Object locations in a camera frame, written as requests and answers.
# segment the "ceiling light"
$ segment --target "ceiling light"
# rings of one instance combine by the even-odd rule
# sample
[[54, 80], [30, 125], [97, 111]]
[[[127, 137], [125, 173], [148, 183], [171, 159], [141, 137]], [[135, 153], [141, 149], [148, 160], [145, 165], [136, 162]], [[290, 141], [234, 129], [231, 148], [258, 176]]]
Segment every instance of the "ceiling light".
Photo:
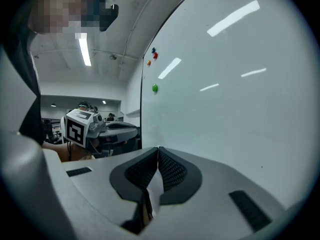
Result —
[[205, 87], [205, 88], [201, 89], [201, 90], [200, 90], [200, 92], [203, 92], [203, 91], [205, 91], [205, 90], [208, 90], [208, 89], [213, 88], [213, 87], [216, 87], [216, 86], [219, 86], [219, 84], [218, 84], [218, 83], [216, 83], [216, 84], [213, 84], [213, 85], [207, 86], [207, 87]]
[[166, 69], [164, 71], [162, 71], [162, 73], [158, 76], [159, 79], [164, 79], [166, 77], [166, 75], [168, 75], [170, 73], [171, 70], [173, 70], [176, 66], [178, 66], [178, 64], [181, 62], [181, 59], [179, 58], [175, 58], [170, 64], [169, 66], [166, 67]]
[[80, 44], [80, 49], [81, 49], [84, 64], [86, 66], [91, 66], [88, 43], [87, 43], [87, 33], [80, 34], [79, 44]]
[[257, 0], [248, 3], [247, 5], [241, 7], [240, 9], [234, 11], [233, 13], [229, 14], [226, 18], [219, 21], [215, 24], [212, 28], [210, 28], [207, 33], [214, 37], [218, 35], [221, 31], [230, 27], [232, 24], [236, 23], [237, 21], [241, 20], [244, 16], [253, 13], [260, 9], [259, 3]]
[[251, 71], [251, 72], [248, 72], [248, 73], [242, 74], [242, 75], [241, 75], [241, 77], [242, 77], [242, 78], [244, 78], [244, 77], [247, 77], [247, 76], [250, 76], [250, 75], [253, 75], [253, 74], [257, 74], [257, 73], [264, 72], [264, 71], [266, 71], [266, 70], [267, 70], [266, 68], [263, 68], [263, 69], [259, 69], [259, 70]]

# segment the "person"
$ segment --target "person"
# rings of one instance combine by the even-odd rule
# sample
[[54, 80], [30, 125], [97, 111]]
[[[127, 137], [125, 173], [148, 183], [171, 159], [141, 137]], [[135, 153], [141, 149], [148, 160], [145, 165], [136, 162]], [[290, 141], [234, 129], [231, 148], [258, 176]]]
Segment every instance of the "person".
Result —
[[92, 113], [96, 113], [97, 114], [98, 113], [98, 108], [96, 106], [91, 106], [90, 105], [89, 111], [92, 112]]
[[[37, 34], [61, 33], [63, 27], [68, 27], [72, 22], [81, 21], [86, 9], [92, 6], [90, 5], [91, 1], [93, 0], [32, 0], [25, 4], [12, 19], [5, 40], [3, 40], [3, 47], [12, 65], [36, 96], [20, 126], [19, 132], [21, 135], [38, 142], [42, 148], [56, 151], [62, 162], [69, 160], [67, 144], [54, 145], [44, 142], [40, 110], [41, 93], [30, 46]], [[84, 148], [74, 143], [70, 146], [70, 149], [72, 160], [80, 160], [90, 155]]]
[[77, 106], [76, 109], [82, 111], [90, 111], [92, 109], [91, 105], [87, 101], [81, 101]]
[[114, 117], [113, 117], [113, 114], [112, 114], [112, 113], [109, 113], [109, 116], [108, 116], [108, 118], [107, 118], [106, 120], [107, 120], [107, 122], [109, 122], [109, 121], [114, 121], [115, 119], [114, 119]]

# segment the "gray plastic surface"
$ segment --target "gray plastic surface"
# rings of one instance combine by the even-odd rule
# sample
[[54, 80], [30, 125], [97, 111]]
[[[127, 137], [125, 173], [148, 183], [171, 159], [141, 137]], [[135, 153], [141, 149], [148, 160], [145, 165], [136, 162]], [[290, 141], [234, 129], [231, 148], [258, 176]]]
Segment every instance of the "gray plastic surface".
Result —
[[268, 192], [235, 169], [196, 155], [167, 148], [195, 164], [202, 173], [200, 189], [182, 205], [162, 205], [143, 239], [240, 239], [253, 234], [228, 193], [243, 190], [274, 220], [284, 208]]
[[[54, 190], [59, 198], [59, 201], [65, 210], [69, 221], [72, 224], [74, 232], [76, 233], [78, 239], [81, 240], [135, 240], [139, 239], [138, 236], [132, 234], [129, 231], [123, 230], [118, 225], [114, 224], [108, 218], [112, 218], [117, 213], [125, 212], [123, 207], [117, 203], [116, 197], [114, 200], [108, 199], [108, 196], [105, 196], [105, 192], [101, 189], [105, 188], [105, 183], [109, 181], [109, 178], [100, 178], [104, 176], [104, 166], [99, 163], [99, 160], [109, 159], [109, 157], [93, 160], [83, 160], [76, 162], [66, 162], [61, 163], [60, 159], [56, 152], [52, 150], [45, 149], [44, 156], [48, 165], [48, 171], [54, 186]], [[85, 173], [88, 178], [84, 179], [82, 175], [69, 177], [66, 173], [65, 167], [67, 170], [78, 169], [88, 166], [87, 162], [97, 162], [100, 164], [101, 172], [100, 174], [95, 173], [95, 166], [90, 166], [92, 172]], [[115, 206], [117, 209], [111, 214], [103, 214], [102, 211], [97, 208], [94, 204], [94, 200], [87, 199], [86, 195], [83, 195], [83, 190], [81, 191], [77, 187], [78, 184], [73, 182], [82, 183], [83, 187], [87, 186], [88, 190], [90, 186], [94, 186], [94, 195], [100, 199], [101, 207]]]
[[149, 151], [144, 148], [130, 153], [63, 163], [66, 171], [88, 167], [92, 171], [73, 176], [70, 180], [82, 196], [102, 215], [111, 222], [121, 225], [134, 215], [137, 203], [121, 199], [111, 186], [109, 177], [111, 171], [118, 165], [127, 162]]
[[[20, 210], [47, 238], [77, 239], [38, 143], [15, 134], [0, 134], [0, 139], [0, 176]], [[53, 156], [60, 163], [57, 153]]]
[[[95, 160], [66, 162], [66, 171], [89, 167], [92, 172], [71, 178], [74, 186], [101, 214], [117, 225], [130, 219], [135, 203], [122, 200], [109, 182], [114, 167], [143, 154], [147, 148]], [[254, 232], [229, 197], [245, 191], [272, 219], [283, 207], [268, 192], [235, 169], [196, 155], [167, 148], [175, 155], [195, 164], [202, 173], [200, 189], [184, 204], [162, 205], [152, 222], [140, 234], [143, 239], [239, 239]]]

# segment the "black mesh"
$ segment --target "black mesh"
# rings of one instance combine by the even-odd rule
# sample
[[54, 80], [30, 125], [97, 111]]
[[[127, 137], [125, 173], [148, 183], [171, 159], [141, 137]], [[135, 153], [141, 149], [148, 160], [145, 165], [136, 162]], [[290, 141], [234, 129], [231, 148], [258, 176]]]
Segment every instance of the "black mesh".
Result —
[[132, 184], [140, 189], [145, 189], [157, 170], [157, 160], [158, 157], [155, 152], [129, 167], [124, 175]]
[[186, 168], [171, 159], [163, 152], [159, 152], [158, 168], [162, 176], [164, 192], [174, 188], [184, 181], [187, 170]]

